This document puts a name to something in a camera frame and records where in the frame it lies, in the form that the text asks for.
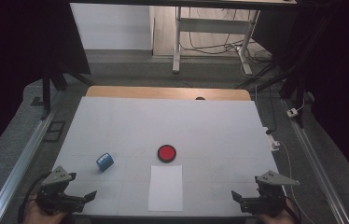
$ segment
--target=white paper sheet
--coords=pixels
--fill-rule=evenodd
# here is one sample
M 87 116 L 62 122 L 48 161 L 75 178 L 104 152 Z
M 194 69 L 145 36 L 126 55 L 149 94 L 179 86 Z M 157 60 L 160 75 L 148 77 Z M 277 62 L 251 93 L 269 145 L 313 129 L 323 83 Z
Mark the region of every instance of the white paper sheet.
M 183 211 L 183 166 L 151 166 L 148 211 Z

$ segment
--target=aluminum rail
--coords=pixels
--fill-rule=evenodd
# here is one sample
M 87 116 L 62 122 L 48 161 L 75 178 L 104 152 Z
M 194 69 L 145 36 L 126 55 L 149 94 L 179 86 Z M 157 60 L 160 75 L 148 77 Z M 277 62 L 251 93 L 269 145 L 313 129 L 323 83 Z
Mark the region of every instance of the aluminum rail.
M 282 100 L 282 103 L 286 110 L 290 109 L 285 100 Z M 308 138 L 308 135 L 302 128 L 300 128 L 299 124 L 294 119 L 291 120 L 291 125 L 293 126 L 294 132 L 300 141 L 305 156 L 308 159 L 312 170 L 314 171 L 317 182 L 319 183 L 323 193 L 326 195 L 328 204 L 332 210 L 332 214 L 335 216 L 339 224 L 349 224 L 349 216 L 347 215 L 341 198 L 329 180 L 326 170 L 319 160 L 314 147 Z
M 61 98 L 61 96 L 56 97 L 55 103 L 59 102 L 59 99 L 57 98 Z M 46 130 L 57 111 L 57 107 L 57 105 L 53 106 L 46 119 L 40 120 L 38 122 L 35 131 L 27 142 L 25 148 L 23 149 L 23 152 L 18 158 L 17 163 L 15 163 L 15 166 L 9 174 L 6 183 L 0 190 L 0 220 L 6 212 L 11 199 L 18 188 L 18 185 L 23 179 L 23 176 L 26 173 L 26 170 L 29 167 L 33 156 L 35 155 L 35 152 L 37 151 L 38 146 L 40 145 L 40 142 L 43 139 L 43 136 L 46 133 Z

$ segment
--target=white connector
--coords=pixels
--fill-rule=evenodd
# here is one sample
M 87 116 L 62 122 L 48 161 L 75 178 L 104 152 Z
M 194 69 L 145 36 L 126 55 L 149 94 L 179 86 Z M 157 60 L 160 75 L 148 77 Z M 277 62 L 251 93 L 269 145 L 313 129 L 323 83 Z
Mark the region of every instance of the white connector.
M 290 117 L 290 118 L 294 118 L 298 115 L 298 111 L 296 110 L 296 108 L 292 108 L 290 110 L 287 110 L 287 115 Z
M 270 133 L 267 133 L 267 140 L 268 140 L 268 146 L 270 147 L 271 151 L 278 151 L 280 143 L 278 141 L 275 141 Z

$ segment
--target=metal frame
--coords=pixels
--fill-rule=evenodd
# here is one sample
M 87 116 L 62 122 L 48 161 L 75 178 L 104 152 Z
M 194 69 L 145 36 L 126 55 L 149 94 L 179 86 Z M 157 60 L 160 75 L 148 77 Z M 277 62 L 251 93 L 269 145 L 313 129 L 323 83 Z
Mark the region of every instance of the metal frame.
M 285 110 L 289 110 L 290 107 L 286 104 L 285 100 L 282 100 Z M 337 219 L 338 223 L 349 224 L 349 216 L 343 206 L 341 198 L 338 196 L 337 190 L 332 186 L 331 181 L 328 178 L 326 170 L 324 169 L 321 161 L 319 160 L 314 147 L 309 141 L 306 132 L 300 128 L 299 124 L 292 119 L 291 125 L 293 126 L 294 132 L 300 141 L 302 149 L 305 153 L 306 159 L 310 163 L 312 170 L 314 171 L 314 176 L 316 176 L 317 182 L 320 185 L 323 193 L 326 195 L 328 204 L 331 207 L 332 214 Z
M 17 163 L 9 174 L 6 183 L 0 190 L 0 220 L 6 212 L 11 199 L 18 188 L 18 185 L 22 181 L 29 164 L 32 161 L 33 156 L 35 155 L 35 152 L 37 151 L 38 146 L 40 145 L 40 142 L 57 111 L 57 107 L 57 105 L 53 106 L 46 118 L 39 121 L 35 131 L 32 134 L 32 137 L 27 142 L 23 152 L 17 160 Z
M 245 55 L 251 35 L 258 18 L 259 10 L 255 12 L 251 21 L 223 21 L 223 20 L 207 20 L 194 18 L 181 18 L 181 7 L 175 8 L 175 42 L 174 42 L 174 63 L 172 71 L 177 74 L 180 72 L 180 33 L 181 32 L 199 32 L 199 33 L 215 33 L 215 34 L 235 34 L 244 35 L 244 43 L 237 48 L 241 66 L 244 74 L 251 76 L 250 65 Z

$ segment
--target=wooden table edge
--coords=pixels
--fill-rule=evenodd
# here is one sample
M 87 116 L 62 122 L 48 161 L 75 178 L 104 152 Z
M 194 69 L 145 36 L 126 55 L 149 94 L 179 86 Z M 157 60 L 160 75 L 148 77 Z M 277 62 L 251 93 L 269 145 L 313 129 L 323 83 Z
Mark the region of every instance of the wooden table edge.
M 202 97 L 205 100 L 251 101 L 246 90 L 167 87 L 92 86 L 88 88 L 86 96 L 176 100 L 195 100 Z

